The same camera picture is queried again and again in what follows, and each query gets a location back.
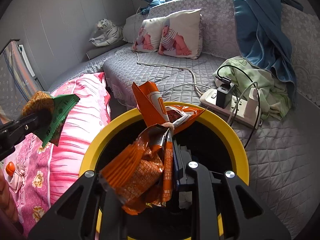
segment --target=green snack package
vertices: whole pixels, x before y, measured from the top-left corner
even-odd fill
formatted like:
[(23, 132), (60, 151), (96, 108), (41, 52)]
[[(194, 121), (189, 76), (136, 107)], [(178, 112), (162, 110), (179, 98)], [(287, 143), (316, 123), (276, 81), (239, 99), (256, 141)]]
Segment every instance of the green snack package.
[(59, 145), (59, 139), (63, 125), (70, 110), (79, 102), (80, 98), (75, 94), (58, 95), (52, 97), (54, 101), (54, 111), (50, 125), (42, 127), (34, 132), (42, 141), (42, 147), (45, 147), (48, 142), (54, 145)]

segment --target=yellow trash can rim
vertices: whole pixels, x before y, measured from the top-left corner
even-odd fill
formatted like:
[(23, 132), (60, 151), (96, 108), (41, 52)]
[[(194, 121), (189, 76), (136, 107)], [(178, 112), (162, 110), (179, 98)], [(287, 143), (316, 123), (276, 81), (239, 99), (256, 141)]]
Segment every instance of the yellow trash can rim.
[[(195, 105), (181, 102), (164, 102), (165, 106), (180, 105), (180, 106), (192, 106)], [(132, 123), (140, 121), (142, 118), (141, 113), (137, 108), (129, 110), (124, 114), (118, 116), (112, 120), (106, 127), (104, 127), (98, 135), (94, 138), (89, 145), (87, 152), (81, 163), (79, 177), (82, 176), (87, 170), (95, 170), (99, 156), (107, 143), (116, 135), (119, 131), (129, 126)], [(204, 111), (197, 119), (198, 122), (210, 128), (225, 145), (232, 163), (233, 171), (247, 184), (249, 185), (249, 164), (244, 147), (238, 138), (234, 130), (219, 116), (210, 112)], [(97, 231), (100, 232), (102, 213), (99, 210)], [(221, 215), (218, 216), (219, 234), (223, 234), (223, 226)]]

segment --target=striped shirt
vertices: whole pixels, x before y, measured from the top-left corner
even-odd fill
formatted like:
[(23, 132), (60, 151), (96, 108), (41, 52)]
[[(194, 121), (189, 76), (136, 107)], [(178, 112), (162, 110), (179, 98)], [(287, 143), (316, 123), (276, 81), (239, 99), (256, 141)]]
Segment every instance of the striped shirt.
[(146, 31), (146, 29), (143, 28), (143, 32), (141, 34), (139, 34), (136, 39), (136, 42), (138, 45), (141, 45), (143, 43), (143, 39), (146, 34), (147, 34), (147, 31)]
[(169, 29), (168, 34), (161, 38), (161, 44), (165, 50), (173, 50), (174, 38), (178, 33), (174, 29)]

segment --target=power outlet socket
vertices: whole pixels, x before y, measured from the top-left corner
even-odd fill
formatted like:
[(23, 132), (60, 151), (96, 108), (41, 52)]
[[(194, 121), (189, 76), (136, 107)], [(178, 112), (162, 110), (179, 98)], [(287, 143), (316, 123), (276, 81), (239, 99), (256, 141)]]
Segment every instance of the power outlet socket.
[[(208, 106), (209, 108), (211, 108), (211, 109), (213, 109), (223, 115), (230, 116), (233, 108), (236, 105), (237, 98), (235, 96), (232, 96), (232, 100), (226, 106), (226, 108), (221, 108), (219, 106), (216, 106), (216, 99), (217, 99), (217, 90), (216, 89), (209, 89), (201, 96), (200, 102), (202, 104), (204, 104), (205, 106)], [(250, 127), (250, 128), (253, 128), (254, 123), (256, 121), (256, 118), (257, 118), (257, 114), (258, 114), (258, 107), (256, 108), (255, 115), (253, 115), (251, 117), (245, 117), (244, 110), (245, 110), (246, 105), (247, 105), (247, 101), (244, 99), (241, 99), (238, 104), (238, 112), (237, 112), (237, 115), (235, 116), (235, 120)], [(258, 122), (255, 127), (256, 129), (258, 128), (259, 125), (261, 125), (260, 121), (261, 121), (261, 111), (259, 112)]]

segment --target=crumpled orange packaging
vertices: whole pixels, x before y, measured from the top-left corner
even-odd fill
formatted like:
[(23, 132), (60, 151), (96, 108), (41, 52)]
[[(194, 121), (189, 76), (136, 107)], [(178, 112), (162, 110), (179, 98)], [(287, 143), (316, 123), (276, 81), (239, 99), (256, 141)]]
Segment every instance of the crumpled orange packaging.
[(117, 193), (122, 208), (131, 215), (148, 203), (165, 206), (172, 196), (172, 136), (189, 127), (203, 112), (196, 107), (164, 106), (156, 84), (132, 84), (147, 128), (100, 171), (100, 183)]

